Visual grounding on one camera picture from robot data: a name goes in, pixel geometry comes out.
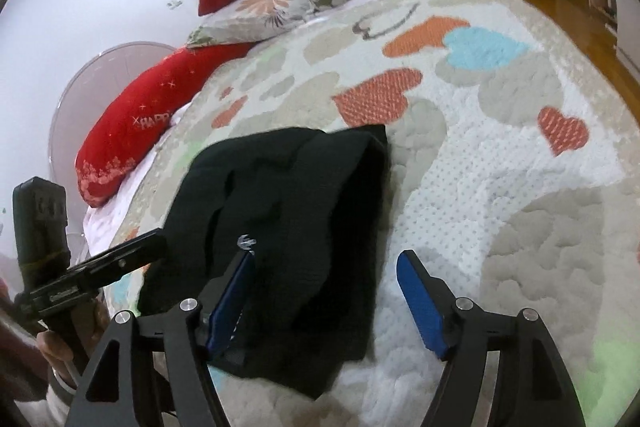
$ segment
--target metal bolt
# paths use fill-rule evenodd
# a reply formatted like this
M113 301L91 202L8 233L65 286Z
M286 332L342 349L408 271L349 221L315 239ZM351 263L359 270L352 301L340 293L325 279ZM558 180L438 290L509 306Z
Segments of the metal bolt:
M522 316L531 322L535 322L536 320L538 320L538 317L540 317L538 315L538 312L535 310L532 310L531 308L524 308L522 310Z
M474 302L467 297L458 297L456 299L456 307L459 310L468 311L474 307Z
M191 310L194 310L198 305L198 301L196 301L196 299L185 299L184 301L182 301L180 303L180 309L183 312L190 312Z
M129 319L131 318L131 314L129 312L120 312L116 315L116 322L118 324L124 324L126 322L129 322Z

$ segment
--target black handle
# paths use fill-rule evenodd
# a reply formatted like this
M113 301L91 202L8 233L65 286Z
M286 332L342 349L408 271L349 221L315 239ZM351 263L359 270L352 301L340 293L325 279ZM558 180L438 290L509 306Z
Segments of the black handle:
M89 356L84 350L84 346L78 337L78 332L74 326L74 322L71 318L71 312L63 312L56 315L51 315L44 319L44 323L51 331L55 331L60 335L62 340L66 342L66 345L71 348L74 353L73 365L77 369L80 376L84 373L86 365L89 363Z
M193 327L200 305L187 299L164 314L164 352L175 411L182 427L230 427Z
M468 427L473 421L487 352L486 342L478 342L482 333L474 331L479 319L473 318L484 312L474 307L462 314L470 315L472 320L467 322L468 329L465 328L454 356L444 368L422 427Z

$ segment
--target floral pillowcase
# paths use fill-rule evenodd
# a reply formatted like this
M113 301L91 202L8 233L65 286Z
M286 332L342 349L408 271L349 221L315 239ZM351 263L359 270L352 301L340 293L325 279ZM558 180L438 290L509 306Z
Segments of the floral pillowcase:
M263 41L300 26L313 12L309 0L237 0L206 16L187 47Z

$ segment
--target bedspread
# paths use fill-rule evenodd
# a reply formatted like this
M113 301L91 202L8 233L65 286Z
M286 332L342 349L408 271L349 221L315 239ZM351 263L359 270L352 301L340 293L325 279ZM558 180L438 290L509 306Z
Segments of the bedspread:
M640 136L561 30L521 0L376 0L252 50L209 79L155 159L114 244L161 226L207 145L284 126L386 124L392 167L370 355L316 401L212 370L234 426L417 426L443 364L395 278L411 248L488 311L537 309L588 425L640 386ZM142 271L107 289L134 309ZM477 425L486 421L490 359Z

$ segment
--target black cloth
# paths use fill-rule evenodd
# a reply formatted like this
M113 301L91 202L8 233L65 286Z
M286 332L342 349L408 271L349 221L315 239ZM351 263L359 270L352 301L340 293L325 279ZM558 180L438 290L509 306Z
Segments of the black cloth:
M194 159L164 224L166 259L138 307L165 311L220 276L242 236L256 283L236 334L211 363L318 397L367 350L385 128L287 128L216 143Z

